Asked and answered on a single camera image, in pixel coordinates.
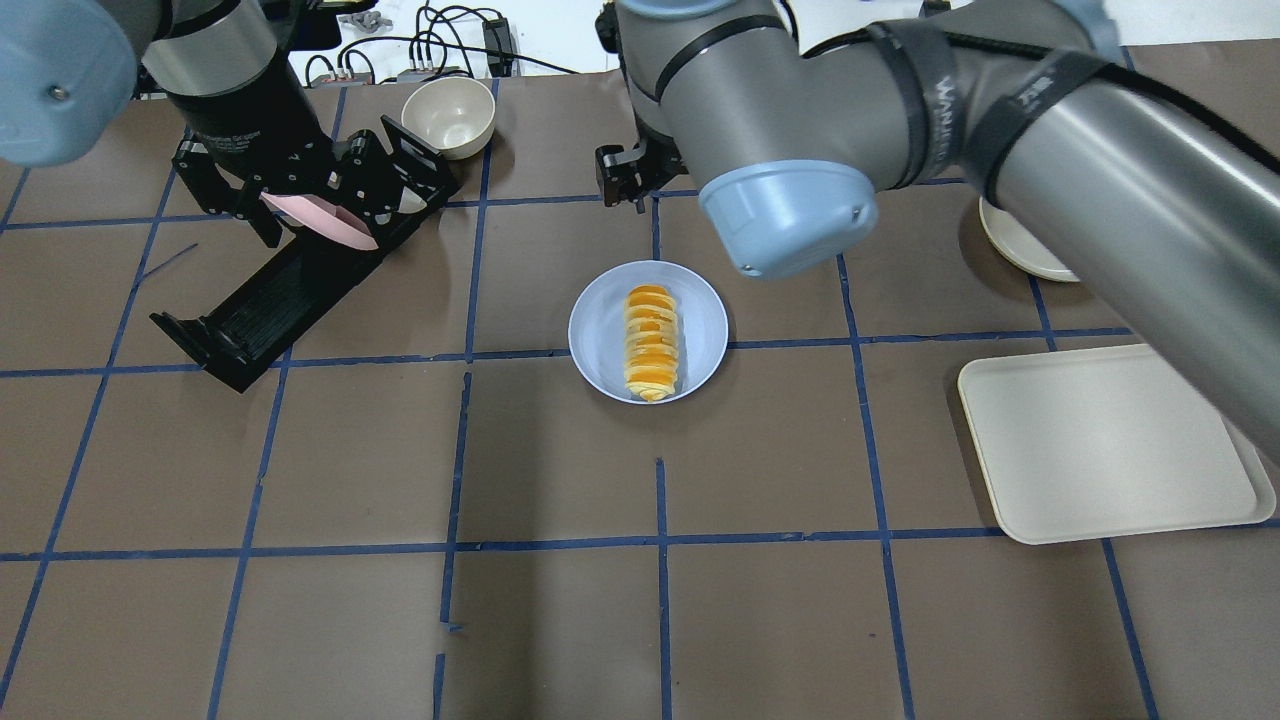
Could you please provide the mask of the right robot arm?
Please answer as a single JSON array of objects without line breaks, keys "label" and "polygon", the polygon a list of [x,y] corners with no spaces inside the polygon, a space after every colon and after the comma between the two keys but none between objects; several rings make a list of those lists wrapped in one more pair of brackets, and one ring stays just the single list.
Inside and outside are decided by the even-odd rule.
[{"label": "right robot arm", "polygon": [[781,278],[957,168],[1277,457],[1277,158],[1125,68],[1102,3],[974,1],[808,50],[773,1],[608,1],[595,28],[637,127],[596,150],[607,205],[687,174],[739,272]]}]

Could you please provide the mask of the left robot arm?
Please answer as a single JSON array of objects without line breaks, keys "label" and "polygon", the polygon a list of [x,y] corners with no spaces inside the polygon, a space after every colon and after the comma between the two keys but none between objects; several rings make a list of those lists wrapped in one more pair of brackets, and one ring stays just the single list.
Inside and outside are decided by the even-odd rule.
[{"label": "left robot arm", "polygon": [[247,220],[269,246],[284,211],[374,249],[328,186],[333,143],[256,1],[5,1],[3,159],[36,168],[82,158],[131,100],[140,68],[186,120],[173,163],[206,213]]}]

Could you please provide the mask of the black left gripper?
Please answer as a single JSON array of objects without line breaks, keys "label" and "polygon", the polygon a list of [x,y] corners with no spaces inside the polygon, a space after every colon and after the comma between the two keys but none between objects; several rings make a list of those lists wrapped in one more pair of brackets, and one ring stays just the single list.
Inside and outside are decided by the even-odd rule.
[{"label": "black left gripper", "polygon": [[372,168],[370,129],[335,142],[320,129],[303,97],[175,96],[172,101],[189,129],[172,164],[207,214],[247,220],[274,249],[280,223],[261,192],[310,193],[351,213],[357,208],[358,176]]}]

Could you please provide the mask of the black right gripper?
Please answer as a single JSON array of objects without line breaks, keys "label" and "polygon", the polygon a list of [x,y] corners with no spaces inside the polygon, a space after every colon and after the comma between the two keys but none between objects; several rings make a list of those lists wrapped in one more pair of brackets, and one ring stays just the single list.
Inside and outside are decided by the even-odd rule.
[{"label": "black right gripper", "polygon": [[594,161],[596,186],[607,208],[631,202],[643,209],[649,193],[689,173],[676,146],[658,140],[639,140],[631,149],[599,146]]}]

